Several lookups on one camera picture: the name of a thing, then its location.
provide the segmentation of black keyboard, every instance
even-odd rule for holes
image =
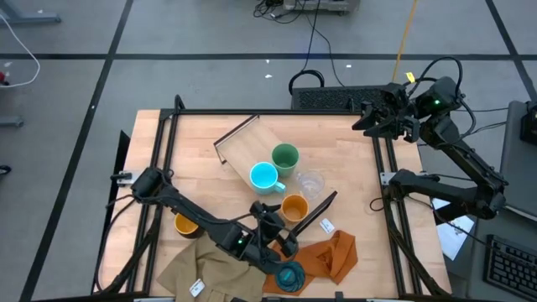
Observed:
[[[485,282],[530,301],[537,301],[537,252],[498,236],[488,235]]]
[[[352,110],[363,101],[383,102],[382,86],[316,87],[293,89],[293,109]]]

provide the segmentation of floor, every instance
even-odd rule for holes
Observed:
[[[176,93],[188,108],[289,108],[287,83],[304,64],[310,25],[304,17],[286,25],[253,18],[256,3],[17,1],[27,12],[56,12],[62,23],[15,28],[41,72],[32,85],[0,91],[0,112],[25,120],[22,128],[0,128],[0,162],[13,167],[0,179],[3,300],[90,293],[119,132],[131,133],[137,110],[171,107]],[[362,0],[351,15],[320,13],[317,28],[331,41],[344,84],[390,81],[411,5]],[[533,0],[419,1],[397,81],[440,55],[458,55],[461,88],[473,109],[536,97],[536,9]],[[311,52],[318,55],[309,67],[337,86],[318,35]],[[23,53],[0,28],[0,70],[12,83],[35,72]],[[456,77],[456,67],[442,62],[430,74]],[[315,81],[300,78],[296,85]],[[477,113],[477,126],[506,114]],[[453,118],[460,129],[469,126],[466,113]],[[503,128],[467,141],[499,167]],[[430,172],[462,175],[443,154],[420,152]]]

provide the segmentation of clear glass cup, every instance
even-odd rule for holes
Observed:
[[[325,188],[325,178],[317,171],[297,173],[300,192],[307,200],[314,200]]]

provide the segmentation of blue mug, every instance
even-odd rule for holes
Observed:
[[[285,193],[285,185],[278,182],[278,170],[271,163],[261,162],[250,169],[250,184],[260,195],[274,191]]]

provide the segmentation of orange mug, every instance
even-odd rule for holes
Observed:
[[[302,221],[310,211],[308,201],[302,195],[288,195],[282,201],[281,213],[289,222]]]
[[[203,229],[190,221],[188,218],[181,214],[175,215],[174,219],[175,230],[185,238],[194,239],[199,238],[203,234]]]

